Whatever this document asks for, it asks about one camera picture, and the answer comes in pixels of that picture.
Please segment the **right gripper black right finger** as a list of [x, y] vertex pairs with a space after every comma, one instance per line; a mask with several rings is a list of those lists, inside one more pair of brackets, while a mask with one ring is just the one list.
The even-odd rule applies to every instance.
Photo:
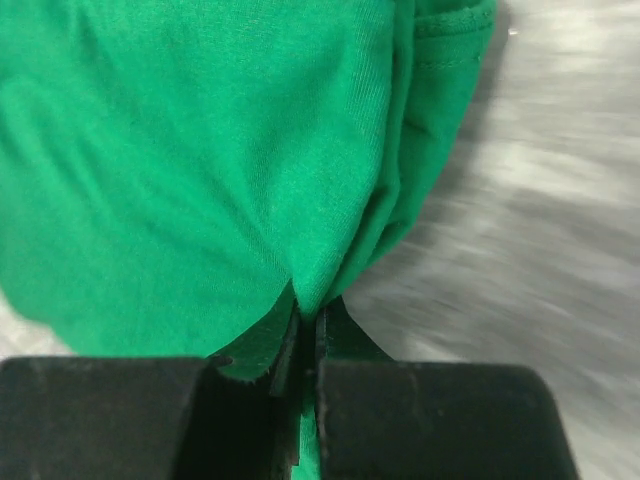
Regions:
[[316, 320], [326, 479], [575, 479], [555, 398], [519, 366], [389, 357], [336, 299]]

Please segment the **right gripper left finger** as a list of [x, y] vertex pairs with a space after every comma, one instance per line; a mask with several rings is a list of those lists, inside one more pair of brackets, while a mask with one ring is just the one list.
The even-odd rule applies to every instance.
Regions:
[[287, 479], [299, 458], [300, 319], [285, 290], [207, 357], [1, 364], [5, 479]]

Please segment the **green t-shirt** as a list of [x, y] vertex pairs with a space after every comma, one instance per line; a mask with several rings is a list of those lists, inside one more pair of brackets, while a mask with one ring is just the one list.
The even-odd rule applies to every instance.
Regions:
[[411, 230], [492, 1], [5, 1], [1, 292], [88, 363], [251, 361]]

